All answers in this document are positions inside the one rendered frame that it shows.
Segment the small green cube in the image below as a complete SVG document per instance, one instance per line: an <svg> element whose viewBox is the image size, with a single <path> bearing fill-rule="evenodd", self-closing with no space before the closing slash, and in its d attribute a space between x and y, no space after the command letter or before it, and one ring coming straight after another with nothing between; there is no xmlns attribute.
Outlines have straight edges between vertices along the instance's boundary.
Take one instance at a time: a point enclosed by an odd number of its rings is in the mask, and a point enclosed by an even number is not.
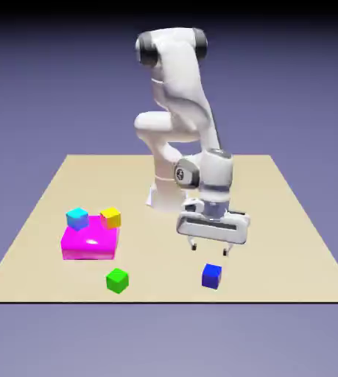
<svg viewBox="0 0 338 377"><path fill-rule="evenodd" d="M120 294L129 286L129 275L126 271L115 268L105 277L107 288L116 293Z"/></svg>

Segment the small cyan cube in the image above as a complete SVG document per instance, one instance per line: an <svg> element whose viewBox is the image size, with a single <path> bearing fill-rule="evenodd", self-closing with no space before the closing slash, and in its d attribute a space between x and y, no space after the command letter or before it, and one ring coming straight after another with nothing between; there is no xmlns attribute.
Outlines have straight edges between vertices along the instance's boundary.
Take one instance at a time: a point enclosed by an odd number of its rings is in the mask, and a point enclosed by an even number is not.
<svg viewBox="0 0 338 377"><path fill-rule="evenodd" d="M89 226L89 215L83 208L75 208L66 213L67 226L74 230L81 230Z"/></svg>

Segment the small blue cube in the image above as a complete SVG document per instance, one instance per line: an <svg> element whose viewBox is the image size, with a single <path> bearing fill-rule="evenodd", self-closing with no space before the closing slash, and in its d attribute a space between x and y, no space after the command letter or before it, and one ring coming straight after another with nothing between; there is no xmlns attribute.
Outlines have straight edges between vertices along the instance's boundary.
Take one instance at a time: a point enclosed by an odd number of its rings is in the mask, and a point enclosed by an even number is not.
<svg viewBox="0 0 338 377"><path fill-rule="evenodd" d="M206 264L202 273L202 286L210 289L218 289L221 277L221 266Z"/></svg>

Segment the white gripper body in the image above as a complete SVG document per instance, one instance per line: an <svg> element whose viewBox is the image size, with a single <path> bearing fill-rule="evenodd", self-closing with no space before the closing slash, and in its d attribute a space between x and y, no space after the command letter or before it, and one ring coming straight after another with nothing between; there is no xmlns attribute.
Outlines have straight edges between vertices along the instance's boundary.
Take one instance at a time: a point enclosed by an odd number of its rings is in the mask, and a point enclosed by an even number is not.
<svg viewBox="0 0 338 377"><path fill-rule="evenodd" d="M196 212L182 211L176 229L179 234L188 237L244 244L249 226L250 217L245 213L226 211L222 217L215 219Z"/></svg>

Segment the small yellow cube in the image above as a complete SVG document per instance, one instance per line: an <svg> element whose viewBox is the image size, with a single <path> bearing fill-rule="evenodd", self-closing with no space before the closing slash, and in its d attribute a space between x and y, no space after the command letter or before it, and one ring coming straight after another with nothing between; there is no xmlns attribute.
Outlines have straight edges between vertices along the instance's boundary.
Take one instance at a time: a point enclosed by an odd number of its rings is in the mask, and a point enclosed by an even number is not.
<svg viewBox="0 0 338 377"><path fill-rule="evenodd" d="M121 212L114 207L106 208L99 213L101 223L106 229L121 227Z"/></svg>

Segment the large magenta box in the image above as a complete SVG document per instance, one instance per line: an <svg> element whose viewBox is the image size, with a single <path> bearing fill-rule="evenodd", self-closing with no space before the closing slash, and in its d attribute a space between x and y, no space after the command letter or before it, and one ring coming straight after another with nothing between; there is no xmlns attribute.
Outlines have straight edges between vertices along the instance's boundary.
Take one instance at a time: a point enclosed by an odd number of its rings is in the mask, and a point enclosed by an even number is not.
<svg viewBox="0 0 338 377"><path fill-rule="evenodd" d="M80 230L69 226L60 241L63 260L112 260L119 243L120 228L107 229L100 216L89 216Z"/></svg>

